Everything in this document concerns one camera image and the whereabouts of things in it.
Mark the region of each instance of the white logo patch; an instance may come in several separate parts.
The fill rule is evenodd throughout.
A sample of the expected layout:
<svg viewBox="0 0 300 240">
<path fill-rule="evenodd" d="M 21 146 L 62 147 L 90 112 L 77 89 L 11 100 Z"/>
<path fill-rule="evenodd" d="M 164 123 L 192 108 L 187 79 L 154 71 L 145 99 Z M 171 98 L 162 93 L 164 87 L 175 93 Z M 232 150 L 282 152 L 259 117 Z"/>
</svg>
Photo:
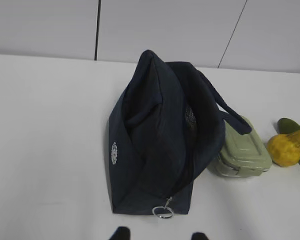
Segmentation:
<svg viewBox="0 0 300 240">
<path fill-rule="evenodd" d="M 117 148 L 117 143 L 114 142 L 111 147 L 111 161 L 113 165 L 117 163 L 117 158 L 118 158 L 118 148 Z"/>
</svg>

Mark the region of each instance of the food container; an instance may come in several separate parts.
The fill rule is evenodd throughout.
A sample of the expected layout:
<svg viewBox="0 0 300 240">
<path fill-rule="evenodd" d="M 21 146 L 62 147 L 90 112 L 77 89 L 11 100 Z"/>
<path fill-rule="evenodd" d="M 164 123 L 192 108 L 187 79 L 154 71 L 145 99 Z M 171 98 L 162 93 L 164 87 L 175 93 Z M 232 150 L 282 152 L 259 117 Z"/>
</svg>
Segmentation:
<svg viewBox="0 0 300 240">
<path fill-rule="evenodd" d="M 253 177 L 266 172 L 272 159 L 252 124 L 252 132 L 240 135 L 225 122 L 225 143 L 208 169 L 221 176 Z"/>
</svg>

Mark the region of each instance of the cucumber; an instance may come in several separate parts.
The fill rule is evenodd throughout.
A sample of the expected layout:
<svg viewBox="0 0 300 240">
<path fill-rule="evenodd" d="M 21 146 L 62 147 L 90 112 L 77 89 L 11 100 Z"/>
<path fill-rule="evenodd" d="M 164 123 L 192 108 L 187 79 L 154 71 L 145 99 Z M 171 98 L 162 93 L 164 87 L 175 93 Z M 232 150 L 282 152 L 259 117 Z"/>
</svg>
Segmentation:
<svg viewBox="0 0 300 240">
<path fill-rule="evenodd" d="M 291 134 L 300 130 L 300 125 L 289 118 L 281 118 L 277 125 L 280 134 Z"/>
</svg>

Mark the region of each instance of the white table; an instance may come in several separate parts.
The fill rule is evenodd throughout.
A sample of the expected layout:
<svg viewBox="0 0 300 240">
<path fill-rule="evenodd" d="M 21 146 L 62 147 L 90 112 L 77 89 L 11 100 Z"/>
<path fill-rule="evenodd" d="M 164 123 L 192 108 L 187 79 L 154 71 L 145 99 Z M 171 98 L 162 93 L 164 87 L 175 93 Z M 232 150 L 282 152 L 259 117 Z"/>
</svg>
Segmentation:
<svg viewBox="0 0 300 240">
<path fill-rule="evenodd" d="M 300 240 L 300 166 L 194 182 L 188 215 L 112 214 L 106 122 L 136 65 L 0 55 L 0 240 Z M 300 123 L 300 74 L 199 68 L 266 142 Z"/>
</svg>

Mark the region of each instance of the bag strap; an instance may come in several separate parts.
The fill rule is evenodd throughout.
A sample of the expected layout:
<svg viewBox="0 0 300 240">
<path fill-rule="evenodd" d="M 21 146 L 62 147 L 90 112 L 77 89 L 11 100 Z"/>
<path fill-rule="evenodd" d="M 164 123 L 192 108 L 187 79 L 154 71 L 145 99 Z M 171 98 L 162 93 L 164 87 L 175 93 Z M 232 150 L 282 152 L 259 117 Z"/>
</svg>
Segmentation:
<svg viewBox="0 0 300 240">
<path fill-rule="evenodd" d="M 231 107 L 229 107 L 220 94 L 217 92 L 215 87 L 211 84 L 211 82 L 203 75 L 202 72 L 198 71 L 200 77 L 204 81 L 204 83 L 209 87 L 215 102 L 222 107 L 224 111 L 220 111 L 222 118 L 230 124 L 239 134 L 249 134 L 252 131 L 251 126 L 238 114 L 236 113 Z"/>
</svg>

